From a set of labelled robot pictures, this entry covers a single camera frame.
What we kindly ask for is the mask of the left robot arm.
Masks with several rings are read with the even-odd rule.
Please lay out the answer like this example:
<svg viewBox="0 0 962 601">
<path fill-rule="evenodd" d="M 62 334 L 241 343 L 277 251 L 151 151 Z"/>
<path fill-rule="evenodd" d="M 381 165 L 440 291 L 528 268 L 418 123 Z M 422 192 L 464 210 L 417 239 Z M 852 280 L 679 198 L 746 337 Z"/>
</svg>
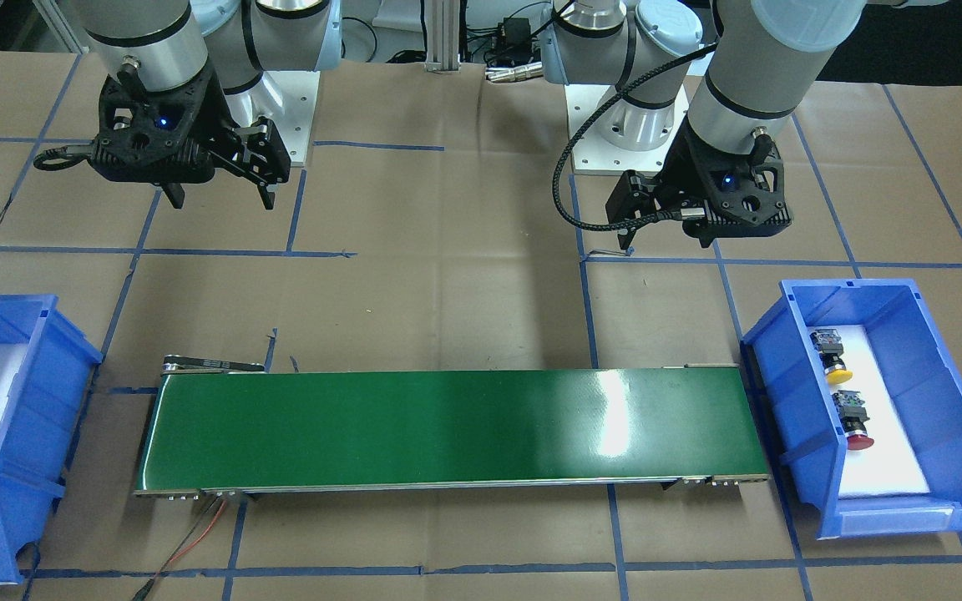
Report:
<svg viewBox="0 0 962 601">
<path fill-rule="evenodd" d="M 675 220 L 709 247 L 727 237 L 770 237 L 792 223 L 776 144 L 833 50 L 858 26 L 863 1 L 714 1 L 714 44 L 680 1 L 556 1 L 539 31 L 551 83 L 604 85 L 604 100 L 572 134 L 551 175 L 559 215 L 580 230 L 617 232 L 622 250 L 638 229 Z M 596 224 L 574 217 L 560 194 L 566 161 L 591 127 L 635 152 L 637 119 L 672 113 L 687 69 L 709 58 L 705 76 L 672 135 L 657 174 L 625 169 Z"/>
</svg>

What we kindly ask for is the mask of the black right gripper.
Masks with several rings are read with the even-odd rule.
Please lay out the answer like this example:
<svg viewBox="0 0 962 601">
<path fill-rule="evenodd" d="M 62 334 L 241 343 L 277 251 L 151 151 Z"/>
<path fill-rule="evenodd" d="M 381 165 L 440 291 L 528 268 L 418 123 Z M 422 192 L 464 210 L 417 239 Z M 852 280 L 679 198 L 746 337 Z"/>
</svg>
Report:
<svg viewBox="0 0 962 601">
<path fill-rule="evenodd" d="M 183 183 L 213 179 L 216 167 L 255 184 L 265 210 L 275 187 L 289 179 L 291 157 L 277 125 L 257 118 L 237 127 L 213 65 L 173 90 L 131 98 L 112 77 L 99 96 L 99 132 L 92 167 L 115 182 L 163 185 L 173 209 L 182 210 Z"/>
</svg>

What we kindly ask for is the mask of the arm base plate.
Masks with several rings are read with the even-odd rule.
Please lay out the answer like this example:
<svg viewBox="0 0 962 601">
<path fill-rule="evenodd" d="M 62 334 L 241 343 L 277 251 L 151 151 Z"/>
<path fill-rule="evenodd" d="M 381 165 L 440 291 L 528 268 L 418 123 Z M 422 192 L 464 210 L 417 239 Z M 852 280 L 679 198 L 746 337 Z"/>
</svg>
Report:
<svg viewBox="0 0 962 601">
<path fill-rule="evenodd" d="M 305 167 L 311 147 L 311 129 L 318 100 L 318 72 L 264 72 L 248 90 L 226 95 L 230 114 L 241 125 L 260 115 L 277 125 L 294 167 Z"/>
<path fill-rule="evenodd" d="M 572 156 L 577 174 L 617 175 L 631 169 L 657 174 L 664 166 L 673 136 L 688 110 L 685 89 L 661 109 L 645 109 L 625 100 L 612 106 L 590 126 Z"/>
</svg>

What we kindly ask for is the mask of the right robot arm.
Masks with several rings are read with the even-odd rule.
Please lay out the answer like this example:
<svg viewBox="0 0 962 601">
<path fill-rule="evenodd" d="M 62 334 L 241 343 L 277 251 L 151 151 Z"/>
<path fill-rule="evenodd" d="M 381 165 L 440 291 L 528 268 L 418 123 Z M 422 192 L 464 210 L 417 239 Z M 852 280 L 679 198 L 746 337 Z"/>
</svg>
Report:
<svg viewBox="0 0 962 601">
<path fill-rule="evenodd" d="M 280 132 L 291 108 L 274 72 L 316 73 L 342 58 L 337 1 L 81 1 L 78 13 L 107 78 L 99 130 L 44 149 L 33 164 L 90 164 L 107 181 L 184 185 L 217 170 L 248 179 L 265 209 L 291 173 Z"/>
</svg>

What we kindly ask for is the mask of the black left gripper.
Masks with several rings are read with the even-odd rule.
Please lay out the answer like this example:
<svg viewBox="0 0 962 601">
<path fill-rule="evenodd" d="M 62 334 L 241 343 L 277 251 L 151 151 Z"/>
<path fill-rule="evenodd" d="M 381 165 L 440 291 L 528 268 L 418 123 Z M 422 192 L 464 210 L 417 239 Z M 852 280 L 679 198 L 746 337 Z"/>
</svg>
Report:
<svg viewBox="0 0 962 601">
<path fill-rule="evenodd" d="M 730 154 L 680 127 L 665 161 L 665 181 L 638 171 L 622 172 L 606 201 L 613 225 L 678 220 L 682 195 L 703 216 L 682 229 L 707 248 L 728 237 L 770 237 L 792 224 L 785 198 L 785 166 L 765 127 L 751 133 L 747 154 Z"/>
</svg>

